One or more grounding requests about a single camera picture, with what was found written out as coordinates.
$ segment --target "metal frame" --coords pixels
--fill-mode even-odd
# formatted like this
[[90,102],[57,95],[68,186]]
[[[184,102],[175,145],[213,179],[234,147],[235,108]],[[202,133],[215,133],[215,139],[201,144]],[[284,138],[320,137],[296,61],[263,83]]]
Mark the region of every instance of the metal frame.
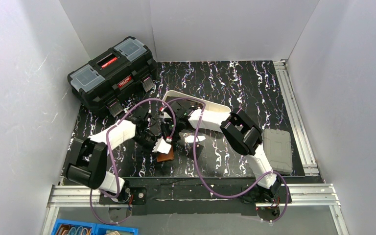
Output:
[[[302,164],[307,176],[319,175],[317,163],[299,113],[295,100],[289,74],[284,62],[274,62],[276,75],[279,80],[286,110],[293,128]],[[50,234],[60,208],[64,207],[90,207],[90,189],[85,186],[53,186],[47,205],[47,217],[42,229],[42,234]],[[288,184],[293,203],[290,206],[329,206],[339,235],[347,235],[348,230],[340,210],[340,202],[333,184]],[[99,190],[93,190],[92,202],[94,207],[121,208],[127,205],[101,205],[99,204]],[[256,207],[269,207],[270,204],[256,204]]]

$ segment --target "gray foam pad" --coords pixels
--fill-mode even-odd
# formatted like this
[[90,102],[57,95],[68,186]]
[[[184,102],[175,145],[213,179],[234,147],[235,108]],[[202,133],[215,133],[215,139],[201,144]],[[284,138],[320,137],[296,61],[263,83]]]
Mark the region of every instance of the gray foam pad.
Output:
[[263,131],[263,148],[273,170],[282,174],[293,172],[289,132],[265,129]]

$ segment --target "toolbox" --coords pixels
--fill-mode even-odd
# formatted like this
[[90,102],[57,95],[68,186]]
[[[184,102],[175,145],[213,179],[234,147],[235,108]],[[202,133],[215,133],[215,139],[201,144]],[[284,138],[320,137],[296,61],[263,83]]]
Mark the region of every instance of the toolbox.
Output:
[[157,64],[149,48],[127,37],[68,75],[73,94],[98,116],[114,117],[132,94],[145,94],[156,80]]

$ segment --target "blue bin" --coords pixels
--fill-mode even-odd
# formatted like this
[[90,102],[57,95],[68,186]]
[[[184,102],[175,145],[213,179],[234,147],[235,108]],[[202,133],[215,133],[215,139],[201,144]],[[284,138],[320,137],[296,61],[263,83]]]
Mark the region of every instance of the blue bin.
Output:
[[128,232],[133,233],[133,235],[138,235],[138,229],[132,229],[132,228],[125,228],[125,227],[119,227],[119,226],[112,226],[112,225],[102,225],[102,224],[93,224],[93,223],[85,223],[85,222],[78,222],[78,221],[72,221],[72,220],[64,220],[64,219],[57,219],[55,221],[54,227],[52,228],[51,235],[57,235],[56,232],[60,225],[67,224],[74,227],[80,227],[83,226],[87,229],[92,230],[92,235],[105,235],[107,230],[113,230],[120,232]]

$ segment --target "black marble surface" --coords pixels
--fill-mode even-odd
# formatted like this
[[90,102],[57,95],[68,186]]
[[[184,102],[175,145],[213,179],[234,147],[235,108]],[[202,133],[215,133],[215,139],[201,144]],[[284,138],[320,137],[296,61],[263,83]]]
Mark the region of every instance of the black marble surface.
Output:
[[[305,175],[272,61],[159,63],[155,84],[156,87],[145,96],[134,95],[123,104],[125,111],[148,97],[162,98],[169,90],[227,105],[231,109],[241,107],[262,129],[280,129],[291,134],[294,168],[291,175]],[[156,102],[149,104],[154,117],[160,106]],[[71,140],[96,134],[117,119],[97,117],[81,106]],[[157,129],[157,126],[152,127],[154,133]],[[222,134],[210,130],[201,133],[206,136],[201,143],[204,147],[198,161],[202,175],[254,176],[245,157],[235,153]],[[119,176],[195,177],[190,145],[181,143],[174,151],[175,160],[157,163],[154,157],[142,152],[140,146],[129,140],[114,150]],[[108,170],[112,172],[110,161]]]

